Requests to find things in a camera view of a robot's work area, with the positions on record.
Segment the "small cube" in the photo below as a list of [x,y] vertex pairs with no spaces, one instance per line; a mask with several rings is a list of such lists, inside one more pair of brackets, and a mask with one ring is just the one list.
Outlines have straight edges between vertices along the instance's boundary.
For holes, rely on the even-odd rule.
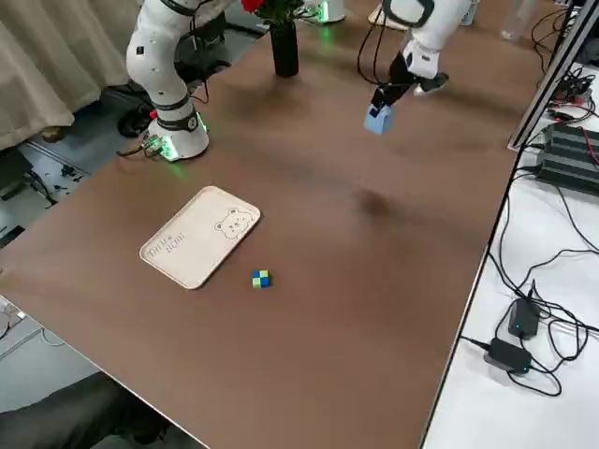
[[257,269],[252,273],[252,286],[254,288],[270,287],[270,274],[267,269]]

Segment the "power adapter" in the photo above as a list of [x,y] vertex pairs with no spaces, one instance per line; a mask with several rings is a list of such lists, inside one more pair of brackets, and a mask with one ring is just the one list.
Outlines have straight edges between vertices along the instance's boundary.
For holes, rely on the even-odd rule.
[[539,327],[539,313],[539,306],[529,298],[517,299],[509,314],[508,332],[519,339],[531,339]]
[[487,351],[484,356],[487,363],[512,374],[526,374],[533,363],[531,353],[507,341],[494,338],[490,343],[483,343],[463,336],[461,338]]

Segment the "beige curtain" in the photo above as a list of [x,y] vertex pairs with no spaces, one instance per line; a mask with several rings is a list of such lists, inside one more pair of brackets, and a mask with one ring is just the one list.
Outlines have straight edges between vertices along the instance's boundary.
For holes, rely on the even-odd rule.
[[137,0],[0,0],[0,150],[127,81]]

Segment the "white table surface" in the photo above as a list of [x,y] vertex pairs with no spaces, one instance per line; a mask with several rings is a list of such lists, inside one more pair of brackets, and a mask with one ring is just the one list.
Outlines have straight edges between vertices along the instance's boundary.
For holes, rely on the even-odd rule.
[[[593,97],[599,105],[599,82],[597,86]],[[572,109],[570,113],[580,116],[584,111]],[[599,131],[599,118],[581,124]],[[534,165],[534,156],[525,153],[520,164]],[[562,191],[578,227],[599,246],[599,197]],[[516,283],[522,281],[531,265],[549,259],[563,248],[587,249],[571,226],[552,186],[534,178],[515,181],[510,189],[510,204],[503,255],[505,269]],[[494,255],[505,216],[504,208],[500,227],[491,243]],[[545,300],[562,304],[585,324],[599,326],[599,257],[592,254],[562,257],[551,266],[536,270],[533,277]],[[513,299],[490,259],[484,260],[479,283],[470,298],[471,308],[464,317],[462,335],[490,341]],[[560,332],[557,338],[558,346],[567,354],[575,350],[573,332]],[[506,325],[500,337],[519,344],[518,339],[507,332]],[[526,346],[549,368],[557,363],[558,358],[548,342],[547,326],[541,325],[538,335]],[[481,349],[458,340],[423,442],[424,449],[563,449],[591,448],[599,444],[596,409],[599,404],[599,337],[590,334],[580,358],[557,372],[563,388],[558,398],[546,398],[512,384],[504,371],[487,364],[482,356]],[[531,372],[522,381],[541,389],[554,388],[547,376],[537,372]]]

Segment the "plastic bottle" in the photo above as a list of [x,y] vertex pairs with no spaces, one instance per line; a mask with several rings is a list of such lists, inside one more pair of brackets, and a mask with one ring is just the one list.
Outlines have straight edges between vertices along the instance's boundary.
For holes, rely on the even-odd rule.
[[512,5],[502,27],[502,37],[517,41],[536,10],[537,0],[512,0]]

